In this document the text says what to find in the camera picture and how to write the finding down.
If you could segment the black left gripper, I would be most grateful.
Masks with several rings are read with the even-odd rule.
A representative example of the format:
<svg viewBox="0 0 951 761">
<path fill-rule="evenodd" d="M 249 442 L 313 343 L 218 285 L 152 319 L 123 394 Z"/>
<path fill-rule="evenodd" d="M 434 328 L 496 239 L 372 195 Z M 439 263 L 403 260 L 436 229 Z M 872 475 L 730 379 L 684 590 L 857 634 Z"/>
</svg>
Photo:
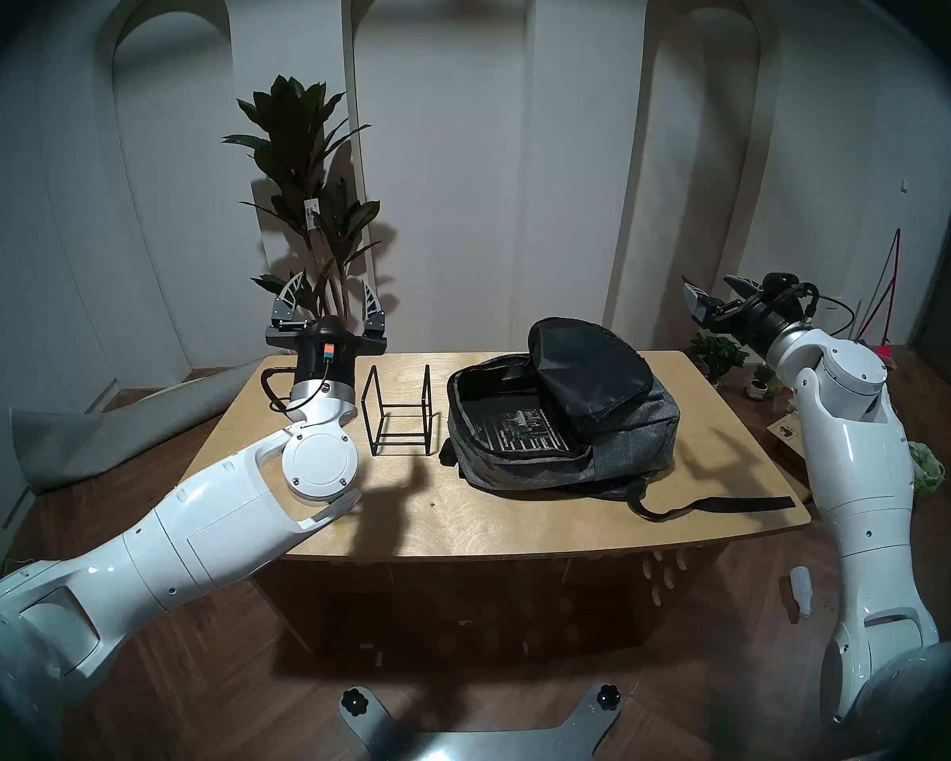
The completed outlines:
<svg viewBox="0 0 951 761">
<path fill-rule="evenodd" d="M 271 310 L 271 326 L 265 330 L 269 346 L 296 352 L 293 384 L 324 379 L 341 384 L 355 383 L 358 356 L 380 356 L 386 351 L 385 311 L 367 280 L 363 280 L 363 333 L 345 329 L 335 315 L 312 322 L 295 319 L 296 294 L 304 280 L 304 271 L 291 276 L 276 294 Z"/>
</svg>

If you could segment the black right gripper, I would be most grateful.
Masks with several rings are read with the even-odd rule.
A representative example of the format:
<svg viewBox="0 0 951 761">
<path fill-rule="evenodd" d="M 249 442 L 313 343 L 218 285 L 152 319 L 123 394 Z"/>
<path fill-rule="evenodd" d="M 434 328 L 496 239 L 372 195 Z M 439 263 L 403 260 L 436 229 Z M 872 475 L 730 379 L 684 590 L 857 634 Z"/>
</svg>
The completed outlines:
<svg viewBox="0 0 951 761">
<path fill-rule="evenodd" d="M 769 273 L 760 282 L 726 275 L 724 282 L 735 300 L 716 299 L 684 280 L 691 319 L 711 333 L 731 336 L 758 355 L 767 355 L 787 328 L 808 326 L 820 300 L 815 284 L 792 273 Z"/>
</svg>

